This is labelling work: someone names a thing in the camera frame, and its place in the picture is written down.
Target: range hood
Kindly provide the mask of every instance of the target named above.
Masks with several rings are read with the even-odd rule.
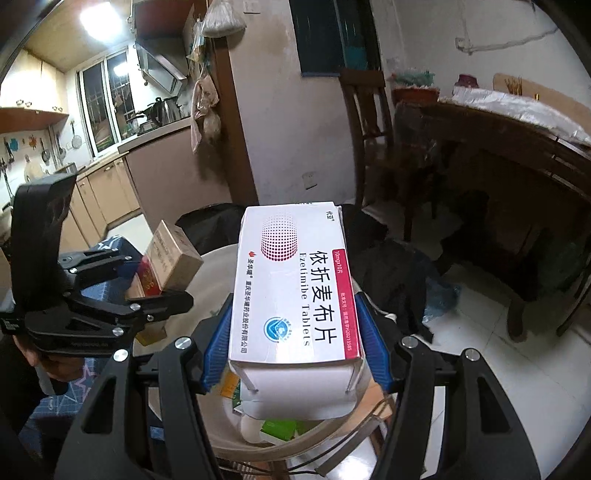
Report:
[[[187,84],[189,66],[180,38],[137,40],[139,68],[144,80],[177,96]]]

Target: kitchen cabinet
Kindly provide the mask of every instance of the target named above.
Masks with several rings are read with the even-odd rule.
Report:
[[[92,222],[77,186],[74,187],[74,192],[72,193],[70,213],[73,215],[80,229],[80,233],[88,245],[94,245],[102,239],[103,232],[99,234],[95,224]]]
[[[129,174],[127,173],[127,166],[125,165],[125,160],[123,158],[115,160],[115,169],[119,176],[119,182],[121,182],[121,189],[123,190],[125,198],[131,208],[130,211],[137,210],[139,208],[138,198],[135,196],[134,188],[131,186]]]
[[[38,109],[67,113],[66,76],[46,61],[41,63]]]
[[[137,200],[134,202],[128,200],[129,192],[133,190],[127,172],[124,171],[123,175],[121,168],[117,168],[120,164],[115,165],[116,161],[108,163],[87,177],[107,224],[138,209]]]
[[[2,82],[0,106],[67,113],[66,77],[54,66],[21,50]]]
[[[64,223],[61,225],[60,253],[77,252],[88,249],[88,244],[74,220],[72,212],[68,213]]]
[[[96,228],[96,231],[99,233],[101,238],[104,236],[107,230],[107,222],[103,213],[100,211],[100,207],[98,202],[96,201],[96,197],[92,188],[90,187],[90,182],[88,178],[82,178],[76,182],[76,186],[78,187],[78,192],[80,193],[80,197],[82,198],[82,202],[86,207],[86,211],[90,216],[90,220],[92,221],[93,225]]]

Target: ceiling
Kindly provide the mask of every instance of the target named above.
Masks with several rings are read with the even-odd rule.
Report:
[[[110,0],[124,22],[124,32],[110,44],[92,38],[80,23],[80,13],[104,0],[64,0],[35,30],[25,48],[33,55],[67,72],[110,46],[133,40],[126,23],[132,0]]]

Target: ceiling light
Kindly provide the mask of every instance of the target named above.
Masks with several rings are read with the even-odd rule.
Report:
[[[80,21],[91,37],[102,42],[114,40],[123,31],[123,22],[110,2],[86,8]]]
[[[128,75],[129,74],[129,66],[127,65],[127,62],[125,61],[123,63],[119,63],[119,65],[115,65],[113,67],[113,72],[118,77],[124,77],[125,75]]]

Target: kitchen counter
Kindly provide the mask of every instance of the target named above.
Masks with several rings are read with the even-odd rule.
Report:
[[[136,137],[130,138],[127,142],[123,142],[118,148],[119,153],[127,153],[128,151],[133,150],[134,148],[141,147],[146,143],[149,143],[153,140],[157,140],[166,135],[173,134],[179,130],[188,128],[190,126],[191,118],[187,117],[177,122],[164,125],[163,127],[155,128],[154,130],[146,132],[143,135],[137,135]]]
[[[105,158],[101,158],[98,161],[95,160],[94,162],[88,164],[86,167],[80,168],[78,170],[78,180],[87,177],[96,170],[100,170],[101,167],[104,167],[105,165],[107,165],[107,163],[110,163],[113,160],[117,160],[118,158],[125,156],[126,153],[128,153],[127,150],[124,150],[122,153],[114,153],[106,156]]]

